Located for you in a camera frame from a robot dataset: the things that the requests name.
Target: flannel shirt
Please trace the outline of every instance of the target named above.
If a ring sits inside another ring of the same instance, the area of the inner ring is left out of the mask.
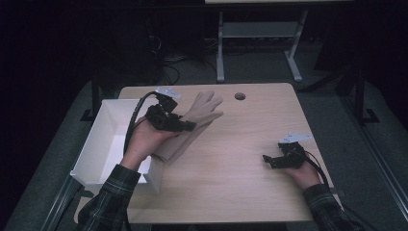
[[[116,165],[99,194],[78,214],[75,230],[121,230],[140,173]]]
[[[312,186],[303,196],[320,231],[363,230],[359,224],[351,222],[325,185]]]
[[[88,202],[78,215],[76,230],[121,230],[140,174],[116,165],[99,195]],[[315,185],[303,192],[314,221],[320,231],[360,230],[343,212],[324,185]]]

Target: wire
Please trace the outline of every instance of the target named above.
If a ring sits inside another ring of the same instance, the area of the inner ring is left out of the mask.
[[[319,167],[321,167],[320,166],[320,163],[319,163],[319,161],[318,161],[318,159],[312,154],[312,153],[310,153],[310,152],[308,152],[308,151],[305,151],[307,154],[309,154],[309,155],[311,155],[312,157],[313,157],[313,159],[315,159],[315,161],[318,163],[318,166]]]
[[[127,129],[127,132],[126,132],[125,143],[124,143],[124,145],[123,145],[123,155],[125,154],[125,152],[126,152],[126,150],[127,150],[127,148],[128,148],[128,145],[129,145],[129,140],[130,140],[130,138],[132,137],[133,130],[134,130],[134,127],[135,127],[135,121],[136,121],[136,118],[138,117],[138,113],[139,113],[139,111],[140,111],[140,108],[141,108],[141,106],[143,105],[144,100],[146,100],[146,98],[147,98],[148,96],[152,95],[152,94],[157,95],[157,92],[151,91],[151,92],[149,92],[148,94],[146,94],[146,95],[139,101],[138,105],[136,106],[135,110],[133,111],[132,117],[131,117],[131,119],[130,119],[130,121],[129,121],[128,129]]]
[[[146,100],[146,98],[147,98],[148,96],[152,95],[152,94],[157,95],[157,92],[151,91],[151,92],[149,92],[148,94],[146,94],[146,95],[139,101],[138,105],[136,106],[135,110],[133,111],[132,117],[131,117],[131,119],[130,119],[130,121],[129,121],[128,129],[127,129],[127,132],[126,132],[125,143],[124,143],[124,145],[123,145],[123,155],[126,153],[126,150],[127,150],[128,146],[129,146],[129,140],[130,140],[131,137],[132,137],[133,131],[135,130],[136,127],[139,126],[139,124],[141,124],[142,122],[145,121],[145,119],[144,119],[144,120],[142,120],[140,123],[138,123],[138,124],[135,125],[135,121],[136,121],[136,118],[138,117],[138,114],[139,114],[139,111],[140,111],[141,106],[143,105],[143,103],[144,103],[144,101]],[[131,227],[130,222],[129,222],[129,217],[128,217],[127,211],[125,211],[124,221],[123,221],[123,222],[125,223],[125,228],[126,228],[126,230],[132,231],[132,227]]]

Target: dark background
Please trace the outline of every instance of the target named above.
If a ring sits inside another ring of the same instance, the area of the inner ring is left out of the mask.
[[[97,1],[0,2],[0,228],[85,83],[98,75],[105,95],[113,97],[108,89],[117,76],[133,86],[154,85],[161,78],[157,68],[161,57],[151,55],[144,17],[129,11],[100,11],[100,7]],[[359,68],[380,89],[405,128],[407,10],[404,1],[357,1],[353,8],[333,15],[330,25],[314,17],[325,14],[317,10],[308,18],[303,35],[326,39],[319,69],[336,70],[357,57]],[[178,15],[163,20],[163,28],[153,26],[168,43],[194,47],[200,37],[217,36],[217,31],[207,30],[217,23],[216,13]],[[134,23],[126,27],[124,21]],[[104,71],[107,65],[111,72]]]

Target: gray carpet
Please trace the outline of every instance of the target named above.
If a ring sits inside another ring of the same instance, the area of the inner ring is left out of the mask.
[[[302,83],[296,83],[292,79],[280,47],[241,56],[226,56],[225,83],[287,82],[295,89],[301,89],[327,74],[314,70],[318,53],[318,44],[304,43],[299,47],[295,59],[304,77]],[[177,85],[215,84],[215,56],[206,58],[207,63],[185,61],[174,64],[173,67],[181,75]],[[174,77],[175,73],[171,71],[169,69],[167,73]],[[338,81],[333,81],[312,93],[299,93],[298,98],[334,185],[342,193],[341,201],[376,230],[408,230],[407,220],[395,203],[371,149],[366,144],[362,127],[356,124],[347,107],[353,95],[346,98],[337,96],[334,93],[337,83]],[[42,228],[89,132],[90,122],[80,119],[84,110],[90,109],[90,102],[90,84],[87,84],[72,104],[6,230]],[[387,108],[378,90],[370,84],[367,84],[366,108],[373,109],[380,123],[367,124],[363,130],[370,133],[378,148],[385,154],[384,158],[407,192],[407,131]],[[75,184],[71,187],[74,191],[79,189]],[[57,230],[72,230],[75,227],[73,214],[80,194],[81,190],[72,196],[69,203],[64,204],[66,209],[61,215]],[[359,220],[351,212],[348,213],[353,219]],[[290,223],[288,228],[293,231],[317,230],[312,222]]]

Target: black cable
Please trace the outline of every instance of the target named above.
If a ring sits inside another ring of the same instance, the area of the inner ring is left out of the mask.
[[[132,137],[133,130],[135,128],[136,118],[138,117],[138,113],[140,111],[140,108],[143,105],[144,100],[146,100],[146,98],[148,96],[152,95],[152,94],[157,95],[157,93],[155,91],[149,92],[147,95],[145,95],[143,98],[141,98],[139,100],[138,106],[136,106],[135,110],[133,111],[132,117],[131,117],[131,119],[129,121],[128,129],[127,129],[127,132],[126,132],[125,143],[123,145],[123,155],[125,154],[126,149],[127,149],[128,145],[129,145],[129,140]]]
[[[136,118],[138,117],[140,108],[141,108],[141,106],[143,105],[143,103],[144,103],[144,101],[146,100],[146,98],[147,98],[148,96],[152,95],[152,94],[157,95],[157,92],[151,91],[151,92],[149,92],[148,94],[146,94],[143,98],[141,98],[141,99],[139,100],[138,105],[136,106],[135,110],[133,111],[132,117],[131,117],[131,119],[130,119],[130,121],[129,121],[128,129],[127,129],[127,132],[126,132],[125,143],[124,143],[124,145],[123,145],[123,155],[125,155],[126,150],[127,150],[128,146],[129,146],[129,140],[132,138],[133,131],[134,131],[135,128],[140,124],[140,123],[138,123],[138,124],[135,125]],[[125,228],[126,228],[126,230],[132,231],[132,227],[131,227],[130,222],[129,222],[129,217],[128,217],[127,211],[125,211],[124,220],[123,220],[123,221],[124,221],[124,223],[125,223]]]

